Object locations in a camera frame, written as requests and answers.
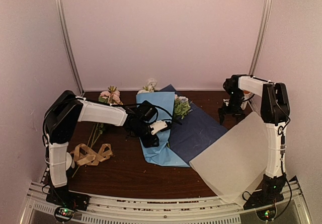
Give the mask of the blue wrapping paper sheet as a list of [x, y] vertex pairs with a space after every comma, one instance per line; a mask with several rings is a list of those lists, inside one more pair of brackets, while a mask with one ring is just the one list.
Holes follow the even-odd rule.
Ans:
[[[142, 103], [147, 100], [173, 113], [175, 94], [181, 96], [172, 85], [168, 85], [159, 92], [140, 90], [136, 95], [136, 102]], [[188, 102], [191, 110], [184, 119], [179, 120], [182, 125], [173, 123], [170, 130], [159, 131], [156, 134], [159, 138], [158, 147], [145, 148], [140, 139], [145, 161], [163, 167], [189, 168], [190, 160], [227, 132], [227, 129], [209, 114], [190, 100]]]

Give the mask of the pale rose leafy stem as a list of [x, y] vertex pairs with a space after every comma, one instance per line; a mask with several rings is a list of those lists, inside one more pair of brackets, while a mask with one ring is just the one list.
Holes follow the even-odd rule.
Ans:
[[174, 118], [184, 119], [192, 111], [189, 99], [175, 94]]

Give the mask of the white fake flower long stem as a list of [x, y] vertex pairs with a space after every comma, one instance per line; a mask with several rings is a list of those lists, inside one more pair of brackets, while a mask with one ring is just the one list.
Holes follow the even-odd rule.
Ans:
[[157, 80], [151, 78], [147, 81], [147, 84], [137, 92], [137, 94], [153, 93], [155, 91], [156, 86], [157, 86]]

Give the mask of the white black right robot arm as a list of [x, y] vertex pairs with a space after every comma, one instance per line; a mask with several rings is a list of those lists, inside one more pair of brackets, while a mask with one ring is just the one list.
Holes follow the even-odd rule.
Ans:
[[290, 105], [286, 85], [246, 74], [234, 74], [223, 83], [228, 102], [218, 109], [219, 123], [226, 115], [245, 118], [242, 103], [254, 96], [261, 98], [260, 116], [268, 134], [268, 162], [265, 176], [279, 178], [285, 172], [286, 128], [290, 123]]

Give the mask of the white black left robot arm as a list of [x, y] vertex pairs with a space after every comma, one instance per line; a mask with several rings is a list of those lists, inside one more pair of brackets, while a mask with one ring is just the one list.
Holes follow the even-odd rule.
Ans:
[[158, 120], [160, 106], [148, 101], [134, 104], [112, 104], [87, 100], [64, 91], [47, 110], [43, 120], [45, 161], [55, 189], [53, 198], [62, 206], [72, 202], [67, 185], [67, 147], [78, 122], [96, 122], [123, 126], [139, 137], [145, 148], [159, 145], [158, 132], [169, 130], [172, 120]]

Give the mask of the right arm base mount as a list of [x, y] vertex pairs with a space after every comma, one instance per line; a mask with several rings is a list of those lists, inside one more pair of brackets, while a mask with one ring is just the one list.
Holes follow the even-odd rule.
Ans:
[[267, 175], [263, 175], [262, 180], [262, 189], [259, 191], [253, 192], [248, 199], [244, 197], [245, 191], [242, 194], [243, 200], [245, 200], [245, 204], [243, 205], [244, 210], [260, 208], [263, 206], [271, 205], [272, 207], [268, 209], [261, 209], [257, 212], [257, 217], [265, 222], [274, 221], [277, 214], [276, 203], [284, 200], [282, 195], [282, 190], [286, 184], [286, 174], [282, 174], [280, 177], [270, 178]]

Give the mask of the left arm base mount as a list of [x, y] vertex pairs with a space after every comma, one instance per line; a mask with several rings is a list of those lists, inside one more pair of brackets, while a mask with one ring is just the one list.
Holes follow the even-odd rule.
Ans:
[[67, 185], [56, 188], [50, 181], [42, 187], [43, 192], [45, 187], [49, 187], [46, 201], [56, 206], [53, 215], [58, 222], [66, 223], [74, 217], [77, 211], [87, 210], [89, 195], [71, 192]]

